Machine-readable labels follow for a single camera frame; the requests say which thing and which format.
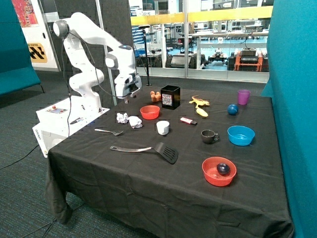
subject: blue ball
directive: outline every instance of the blue ball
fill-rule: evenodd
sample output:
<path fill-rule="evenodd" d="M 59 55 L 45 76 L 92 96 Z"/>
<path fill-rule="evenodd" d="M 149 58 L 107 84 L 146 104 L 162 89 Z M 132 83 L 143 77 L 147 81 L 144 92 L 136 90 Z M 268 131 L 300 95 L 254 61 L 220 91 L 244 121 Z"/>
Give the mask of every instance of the blue ball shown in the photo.
<path fill-rule="evenodd" d="M 237 105 L 231 104 L 231 105 L 228 106 L 227 111 L 228 111 L 229 115 L 233 115 L 234 116 L 234 115 L 236 115 L 238 113 L 239 108 L 238 108 Z"/>

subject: plum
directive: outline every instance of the plum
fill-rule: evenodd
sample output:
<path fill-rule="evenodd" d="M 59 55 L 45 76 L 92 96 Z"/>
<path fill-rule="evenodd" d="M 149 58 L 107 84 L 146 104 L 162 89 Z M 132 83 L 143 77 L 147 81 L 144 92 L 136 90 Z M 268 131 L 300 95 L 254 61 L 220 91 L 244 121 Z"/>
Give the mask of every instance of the plum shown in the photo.
<path fill-rule="evenodd" d="M 225 163 L 217 164 L 217 170 L 221 175 L 228 175 L 230 172 L 230 167 Z"/>

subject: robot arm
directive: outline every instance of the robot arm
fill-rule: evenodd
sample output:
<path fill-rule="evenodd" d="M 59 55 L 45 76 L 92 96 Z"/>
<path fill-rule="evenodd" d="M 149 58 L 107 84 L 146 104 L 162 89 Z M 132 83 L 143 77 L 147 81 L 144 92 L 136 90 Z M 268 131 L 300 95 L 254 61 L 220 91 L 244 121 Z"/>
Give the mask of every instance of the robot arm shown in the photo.
<path fill-rule="evenodd" d="M 106 65 L 111 70 L 118 69 L 119 76 L 114 80 L 116 95 L 128 102 L 142 87 L 140 76 L 135 70 L 135 58 L 130 46 L 122 45 L 108 32 L 99 28 L 87 16 L 77 12 L 70 18 L 58 20 L 53 25 L 56 35 L 64 39 L 64 46 L 71 64 L 82 72 L 70 78 L 71 87 L 79 92 L 91 111 L 100 110 L 99 95 L 91 87 L 103 82 L 104 74 L 89 62 L 81 40 L 94 45 L 110 47 L 106 54 Z"/>

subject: marker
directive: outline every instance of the marker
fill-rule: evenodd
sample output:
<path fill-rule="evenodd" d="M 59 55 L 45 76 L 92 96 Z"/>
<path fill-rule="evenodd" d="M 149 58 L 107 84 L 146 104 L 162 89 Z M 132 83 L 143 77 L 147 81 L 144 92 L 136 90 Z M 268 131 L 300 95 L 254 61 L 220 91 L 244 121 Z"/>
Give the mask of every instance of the marker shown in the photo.
<path fill-rule="evenodd" d="M 187 119 L 187 118 L 181 118 L 180 120 L 185 122 L 185 123 L 188 123 L 190 125 L 197 125 L 197 122 L 194 121 L 194 120 L 190 120 L 190 119 Z"/>
<path fill-rule="evenodd" d="M 72 121 L 70 124 L 75 124 L 75 123 L 77 123 L 77 122 L 79 122 L 81 120 L 83 120 L 83 118 L 77 118 L 76 120 Z"/>

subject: red bowl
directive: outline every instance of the red bowl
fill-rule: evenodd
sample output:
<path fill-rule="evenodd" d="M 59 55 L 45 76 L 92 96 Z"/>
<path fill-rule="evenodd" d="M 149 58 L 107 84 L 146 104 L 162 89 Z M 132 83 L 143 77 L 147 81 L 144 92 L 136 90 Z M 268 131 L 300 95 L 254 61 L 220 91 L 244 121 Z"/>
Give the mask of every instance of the red bowl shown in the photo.
<path fill-rule="evenodd" d="M 219 163 L 225 163 L 230 167 L 228 175 L 221 175 L 217 170 Z M 231 183 L 237 173 L 237 168 L 230 160 L 223 157 L 210 157 L 203 162 L 203 171 L 205 179 L 212 185 L 223 187 Z"/>
<path fill-rule="evenodd" d="M 140 109 L 141 115 L 146 120 L 153 120 L 159 116 L 160 108 L 155 105 L 148 105 Z"/>

